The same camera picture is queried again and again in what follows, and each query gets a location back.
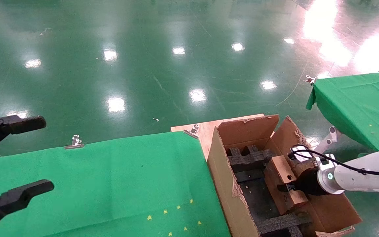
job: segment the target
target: glossy floor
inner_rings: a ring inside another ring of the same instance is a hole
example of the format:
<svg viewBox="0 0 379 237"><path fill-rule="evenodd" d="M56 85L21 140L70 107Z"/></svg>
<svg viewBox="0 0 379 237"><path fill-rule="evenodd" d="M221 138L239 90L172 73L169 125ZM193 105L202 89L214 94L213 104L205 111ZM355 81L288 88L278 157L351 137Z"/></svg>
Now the glossy floor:
<svg viewBox="0 0 379 237"><path fill-rule="evenodd" d="M0 156L259 113L316 144L330 125L305 109L305 76L378 70L379 0L0 0L0 116L48 122ZM368 151L343 138L334 153ZM353 235L379 236L379 194L347 195Z"/></svg>

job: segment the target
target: cardboard piece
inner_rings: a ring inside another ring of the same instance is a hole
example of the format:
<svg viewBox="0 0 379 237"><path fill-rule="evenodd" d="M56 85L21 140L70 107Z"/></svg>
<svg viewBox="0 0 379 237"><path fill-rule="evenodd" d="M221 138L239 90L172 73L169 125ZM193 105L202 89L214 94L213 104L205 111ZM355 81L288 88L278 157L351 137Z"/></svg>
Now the cardboard piece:
<svg viewBox="0 0 379 237"><path fill-rule="evenodd" d="M233 237L257 237L259 234L243 191L238 186L230 167L226 149L243 148L247 145L256 145L259 150L269 149L274 154L285 157L295 177L309 167L309 165L295 165L286 156L293 145L307 145L304 135L289 117L286 117L275 134L270 137L278 120L278 115L235 120L222 123L213 132L207 163ZM307 203L293 208L290 212L308 212L313 224L304 231L311 236L316 235L315 231L334 233L362 221L344 194L306 195L306 197Z"/></svg>
<svg viewBox="0 0 379 237"><path fill-rule="evenodd" d="M265 182L273 197L273 200L279 210L280 215L284 215L296 207L308 202L305 193L301 190L290 190L289 192L280 192L277 185L295 181L289 164L284 156L275 156L266 165L264 169Z"/></svg>
<svg viewBox="0 0 379 237"><path fill-rule="evenodd" d="M198 123L198 125L200 126L197 133L197 135L199 136L198 140L201 143L201 148L203 149L204 157L206 158L206 160L209 157L210 146L212 145L213 130L215 130L215 127L219 126L223 122L250 119L250 118L262 117L262 116L264 116L264 114L254 114L254 115L242 116L242 117L237 117L237 118L229 118L229 119L222 119L222 120L210 121L210 122L205 122L205 123ZM184 131L185 129L188 131L191 131L193 127L194 127L194 124L175 126L175 127L171 127L170 131L177 132L177 131Z"/></svg>

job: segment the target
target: metal binder clip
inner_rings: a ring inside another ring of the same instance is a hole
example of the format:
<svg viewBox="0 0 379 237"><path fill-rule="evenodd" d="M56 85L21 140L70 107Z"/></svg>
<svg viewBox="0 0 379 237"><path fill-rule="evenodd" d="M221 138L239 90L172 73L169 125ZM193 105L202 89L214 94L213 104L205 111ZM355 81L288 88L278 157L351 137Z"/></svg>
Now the metal binder clip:
<svg viewBox="0 0 379 237"><path fill-rule="evenodd" d="M184 130L184 133L190 135L191 137L195 138L195 139L198 139L198 129L200 128L200 126L198 124L194 124L194 127L191 129L191 131L188 131L188 130Z"/></svg>
<svg viewBox="0 0 379 237"><path fill-rule="evenodd" d="M305 80L305 82L308 82L310 83L311 85L313 85L316 81L317 81L317 77L310 77L308 75L305 76L307 79Z"/></svg>
<svg viewBox="0 0 379 237"><path fill-rule="evenodd" d="M65 150L75 149L75 148L83 148L84 144L81 143L80 136L74 135L72 136L72 144L65 147Z"/></svg>

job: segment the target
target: cardboard box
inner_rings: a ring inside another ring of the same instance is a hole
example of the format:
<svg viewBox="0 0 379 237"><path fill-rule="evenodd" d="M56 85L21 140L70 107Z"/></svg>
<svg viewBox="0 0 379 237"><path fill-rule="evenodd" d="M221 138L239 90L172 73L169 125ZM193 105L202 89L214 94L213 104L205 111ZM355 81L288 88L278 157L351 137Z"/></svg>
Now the cardboard box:
<svg viewBox="0 0 379 237"><path fill-rule="evenodd" d="M253 187L251 193L248 192L251 191L248 185L238 186L226 150L232 147L243 149L247 145L256 145L259 150L269 149L276 156L284 156L296 177L312 165L295 165L287 158L286 154L290 152L290 147L294 144L307 145L307 142L289 117L285 118L272 136L278 122L278 115L236 120L222 123L219 127L215 127L213 132L207 163L233 237L259 236L256 224L262 221L261 215L264 214L264 218L272 218L279 216L280 213L271 205L269 208L264 208L270 199L272 201L267 188L257 189L255 185L256 189ZM258 192L264 193L265 196L253 198L252 195ZM306 197L308 201L305 204L290 212L308 212L312 224L302 231L307 235L316 235L316 231L334 233L362 221L344 194L306 195Z"/></svg>

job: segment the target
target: box flap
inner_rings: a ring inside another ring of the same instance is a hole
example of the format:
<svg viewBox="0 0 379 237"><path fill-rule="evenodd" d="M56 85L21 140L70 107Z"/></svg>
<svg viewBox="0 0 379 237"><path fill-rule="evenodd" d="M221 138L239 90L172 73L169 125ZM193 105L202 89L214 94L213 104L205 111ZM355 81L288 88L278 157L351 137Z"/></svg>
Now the box flap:
<svg viewBox="0 0 379 237"><path fill-rule="evenodd" d="M218 132L223 145L243 143L264 138L270 138L279 122L279 115L229 121L220 124Z"/></svg>
<svg viewBox="0 0 379 237"><path fill-rule="evenodd" d="M210 173L233 237L259 236L248 210L242 190L236 183L217 128L213 131L212 146L207 159Z"/></svg>
<svg viewBox="0 0 379 237"><path fill-rule="evenodd" d="M290 152L290 148L295 144L303 144L310 147L298 126L296 126L289 116L285 118L277 129L272 140L286 157L296 177L299 177L306 168L312 167L312 164L295 165L287 158L286 154ZM316 223L316 226L324 228L322 230L317 229L317 231L332 233L362 221L345 194L307 195L307 198L315 212L311 215L317 216L320 220L320 224Z"/></svg>
<svg viewBox="0 0 379 237"><path fill-rule="evenodd" d="M289 153L289 149L295 144L303 144L310 147L298 126L296 126L289 116L286 116L283 123L274 133L273 140L284 155Z"/></svg>

